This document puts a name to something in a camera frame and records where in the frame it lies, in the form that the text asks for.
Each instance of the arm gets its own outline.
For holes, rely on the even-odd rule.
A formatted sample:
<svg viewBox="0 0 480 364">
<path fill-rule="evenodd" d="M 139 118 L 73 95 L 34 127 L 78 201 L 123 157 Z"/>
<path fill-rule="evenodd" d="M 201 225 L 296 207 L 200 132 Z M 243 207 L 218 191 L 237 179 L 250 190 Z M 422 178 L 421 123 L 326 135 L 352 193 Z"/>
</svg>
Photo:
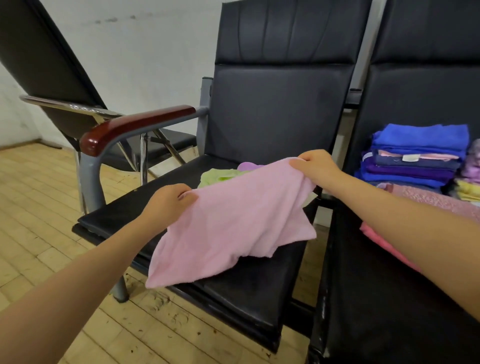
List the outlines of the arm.
<svg viewBox="0 0 480 364">
<path fill-rule="evenodd" d="M 324 150 L 290 164 L 341 200 L 422 273 L 480 320 L 480 226 L 343 173 Z"/>
<path fill-rule="evenodd" d="M 161 188 L 137 219 L 5 309 L 2 363 L 57 363 L 140 249 L 196 200 L 194 194 L 178 199 L 189 190 Z"/>
</svg>

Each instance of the purple towel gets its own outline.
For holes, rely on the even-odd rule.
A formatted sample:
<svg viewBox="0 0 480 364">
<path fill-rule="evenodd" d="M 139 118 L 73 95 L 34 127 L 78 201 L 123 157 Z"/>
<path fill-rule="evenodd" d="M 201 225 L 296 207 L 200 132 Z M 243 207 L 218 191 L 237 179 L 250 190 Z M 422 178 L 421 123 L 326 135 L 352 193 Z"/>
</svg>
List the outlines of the purple towel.
<svg viewBox="0 0 480 364">
<path fill-rule="evenodd" d="M 440 181 L 445 184 L 455 175 L 455 171 L 439 170 L 418 167 L 395 167 L 395 166 L 377 166 L 373 157 L 367 157 L 363 163 L 366 171 L 372 174 L 388 174 L 396 176 L 406 176 L 414 178 L 423 178 L 427 180 Z"/>
</svg>

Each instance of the chair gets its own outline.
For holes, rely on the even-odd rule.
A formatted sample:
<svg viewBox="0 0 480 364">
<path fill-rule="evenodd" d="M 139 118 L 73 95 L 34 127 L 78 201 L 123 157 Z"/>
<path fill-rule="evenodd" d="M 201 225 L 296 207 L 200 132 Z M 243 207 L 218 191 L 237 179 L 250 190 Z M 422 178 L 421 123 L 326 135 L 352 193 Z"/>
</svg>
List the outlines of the chair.
<svg viewBox="0 0 480 364">
<path fill-rule="evenodd" d="M 21 99 L 42 107 L 75 149 L 78 163 L 82 135 L 122 114 L 107 110 L 40 1 L 0 1 L 0 35 L 0 61 L 28 93 Z M 177 150 L 191 146 L 196 146 L 194 135 L 154 130 L 120 140 L 102 162 L 119 170 L 141 172 L 144 184 L 149 167 L 170 155 L 183 164 Z M 85 212 L 80 187 L 79 192 Z"/>
<path fill-rule="evenodd" d="M 388 0 L 345 172 L 388 123 L 466 123 L 480 138 L 479 18 L 476 0 Z M 480 324 L 360 224 L 344 205 L 335 209 L 309 362 L 477 363 Z"/>
<path fill-rule="evenodd" d="M 196 188 L 201 174 L 211 168 L 236 168 L 243 161 L 266 164 L 309 149 L 331 150 L 370 4 L 370 0 L 223 4 L 211 100 L 203 88 L 203 106 L 113 119 L 81 139 L 82 187 L 92 212 L 80 218 L 73 231 L 99 244 L 139 216 L 164 185 L 183 182 Z M 112 145 L 196 117 L 203 155 L 105 205 L 98 173 Z M 315 203 L 305 209 L 311 221 L 316 209 Z M 160 236 L 138 254 L 134 268 L 148 272 Z M 283 246 L 271 259 L 241 258 L 222 274 L 170 289 L 276 352 L 284 323 L 301 329 L 289 309 L 300 315 L 313 309 L 291 298 L 305 244 Z M 113 293 L 120 302 L 128 299 L 123 279 Z"/>
</svg>

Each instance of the black chair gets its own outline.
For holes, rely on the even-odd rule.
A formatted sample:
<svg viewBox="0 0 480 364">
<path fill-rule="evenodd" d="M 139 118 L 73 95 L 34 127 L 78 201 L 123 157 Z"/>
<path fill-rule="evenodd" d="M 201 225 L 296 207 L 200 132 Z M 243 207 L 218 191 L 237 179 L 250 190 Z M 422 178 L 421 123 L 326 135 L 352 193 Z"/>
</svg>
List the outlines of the black chair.
<svg viewBox="0 0 480 364">
<path fill-rule="evenodd" d="M 345 172 L 388 123 L 466 123 L 480 138 L 479 19 L 477 0 L 388 0 Z M 478 363 L 480 324 L 360 224 L 335 209 L 309 362 Z"/>
<path fill-rule="evenodd" d="M 73 231 L 99 244 L 136 218 L 160 187 L 196 188 L 211 168 L 270 163 L 316 148 L 331 150 L 348 93 L 370 0 L 245 0 L 223 4 L 211 102 L 113 119 L 81 140 L 81 177 L 92 211 Z M 210 94 L 204 90 L 205 101 Z M 205 154 L 105 205 L 98 168 L 118 140 L 183 120 L 208 116 Z M 306 209 L 313 220 L 315 203 Z M 132 266 L 148 272 L 160 236 Z M 313 307 L 291 293 L 306 242 L 283 246 L 271 259 L 241 258 L 230 270 L 171 290 L 276 352 L 283 324 Z M 123 279 L 114 296 L 128 299 Z"/>
<path fill-rule="evenodd" d="M 77 152 L 77 161 L 82 135 L 105 120 L 122 116 L 107 110 L 38 0 L 0 0 L 0 61 L 28 93 L 21 99 L 42 107 Z M 155 130 L 119 141 L 102 162 L 119 170 L 141 172 L 144 184 L 149 167 L 170 155 L 183 164 L 177 150 L 191 146 L 196 146 L 194 135 Z"/>
</svg>

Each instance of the black leather seat cushion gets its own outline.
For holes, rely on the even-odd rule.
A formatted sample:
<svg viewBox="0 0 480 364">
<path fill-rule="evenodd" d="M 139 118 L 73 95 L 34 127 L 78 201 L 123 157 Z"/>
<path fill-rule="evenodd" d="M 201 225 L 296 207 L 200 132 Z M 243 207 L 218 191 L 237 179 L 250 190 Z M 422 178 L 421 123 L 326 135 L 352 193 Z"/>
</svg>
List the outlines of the black leather seat cushion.
<svg viewBox="0 0 480 364">
<path fill-rule="evenodd" d="M 351 363 L 478 363 L 480 323 L 359 230 L 347 207 L 329 244 L 327 348 Z"/>
<path fill-rule="evenodd" d="M 224 159 L 200 156 L 103 208 L 81 217 L 79 223 L 88 231 L 108 238 L 138 217 L 158 188 L 175 183 L 185 183 L 191 188 L 196 188 L 203 172 L 211 168 L 230 169 L 237 166 L 237 163 Z M 312 207 L 307 210 L 311 220 L 315 210 Z M 81 230 L 75 229 L 75 232 L 93 243 L 98 243 L 91 239 L 87 231 L 82 233 Z M 163 234 L 155 237 L 142 250 L 140 256 L 144 262 L 149 262 L 161 235 Z M 276 331 L 281 325 L 283 304 L 293 289 L 305 244 L 299 242 L 281 247 L 271 259 L 241 258 L 232 269 L 197 281 L 193 285 L 234 314 L 265 330 Z"/>
<path fill-rule="evenodd" d="M 163 134 L 172 143 L 176 150 L 182 151 L 188 147 L 197 145 L 197 138 L 195 135 L 176 132 L 174 130 L 162 129 Z M 148 133 L 149 136 L 156 137 L 155 134 Z M 132 148 L 132 152 L 136 155 L 137 160 L 140 160 L 140 137 L 128 138 L 128 143 Z M 170 157 L 168 149 L 160 143 L 148 143 L 148 166 L 154 166 L 161 161 Z M 107 164 L 118 170 L 132 171 L 130 164 L 125 159 L 118 146 L 113 146 L 102 159 L 102 163 Z"/>
</svg>

